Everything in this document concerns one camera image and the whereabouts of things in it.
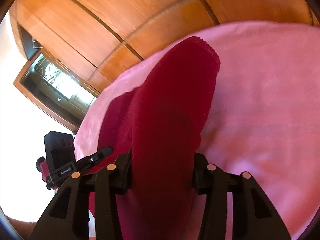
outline white wall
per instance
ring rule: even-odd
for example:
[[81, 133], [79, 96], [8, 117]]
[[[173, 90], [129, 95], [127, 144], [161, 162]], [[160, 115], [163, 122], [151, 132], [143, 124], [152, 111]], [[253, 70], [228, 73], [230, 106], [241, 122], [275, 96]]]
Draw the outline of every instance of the white wall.
[[44, 135], [71, 131], [14, 87], [25, 63], [6, 15], [0, 24], [0, 206], [12, 218], [37, 221], [53, 197], [35, 166], [45, 156]]

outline pink fabric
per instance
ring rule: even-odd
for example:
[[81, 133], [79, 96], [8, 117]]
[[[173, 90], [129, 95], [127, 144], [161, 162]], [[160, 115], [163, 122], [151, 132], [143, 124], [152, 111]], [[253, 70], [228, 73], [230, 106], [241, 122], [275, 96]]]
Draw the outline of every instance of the pink fabric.
[[[221, 60], [198, 152], [226, 172], [252, 173], [297, 239], [320, 204], [320, 29], [241, 22], [189, 36], [194, 35]], [[97, 150], [110, 102], [140, 86], [178, 42], [130, 68], [102, 92], [76, 136], [76, 159]], [[197, 238], [204, 200], [195, 198], [182, 239]], [[229, 212], [227, 239], [231, 217]]]

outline pink bedsheet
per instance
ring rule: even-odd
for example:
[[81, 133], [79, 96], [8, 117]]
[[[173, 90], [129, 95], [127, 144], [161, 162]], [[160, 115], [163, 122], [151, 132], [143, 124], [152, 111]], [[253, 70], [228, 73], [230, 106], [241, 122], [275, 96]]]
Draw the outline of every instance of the pink bedsheet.
[[[189, 36], [208, 42], [221, 60], [198, 152], [226, 172], [252, 173], [297, 239], [320, 205], [320, 29], [241, 22]], [[178, 42], [130, 68], [101, 93], [76, 136], [77, 160], [96, 152], [110, 102], [140, 86]], [[196, 197], [182, 239], [197, 239], [204, 202], [204, 196]], [[231, 225], [228, 212], [227, 239]]]

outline dark red fabric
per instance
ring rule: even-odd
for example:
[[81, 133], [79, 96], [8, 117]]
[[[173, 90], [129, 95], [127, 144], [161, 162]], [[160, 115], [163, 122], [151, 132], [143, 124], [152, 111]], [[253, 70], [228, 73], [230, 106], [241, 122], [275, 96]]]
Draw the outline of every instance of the dark red fabric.
[[215, 51], [190, 37], [166, 53], [141, 87], [111, 102], [98, 149], [110, 146], [114, 154], [90, 172], [132, 145], [132, 188], [117, 197], [125, 240], [173, 240], [183, 232], [194, 193], [194, 153], [219, 67]]

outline red garment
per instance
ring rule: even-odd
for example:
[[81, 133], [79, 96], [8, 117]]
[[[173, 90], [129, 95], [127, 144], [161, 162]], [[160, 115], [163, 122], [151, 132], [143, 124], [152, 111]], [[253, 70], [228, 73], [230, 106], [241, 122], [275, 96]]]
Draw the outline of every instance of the red garment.
[[[194, 153], [219, 67], [215, 51], [190, 37], [169, 50], [139, 88], [111, 102], [98, 150], [110, 146], [114, 153], [89, 172], [132, 146], [132, 188], [117, 196], [125, 240], [173, 240], [185, 229], [194, 194]], [[94, 194], [89, 208], [94, 215]]]

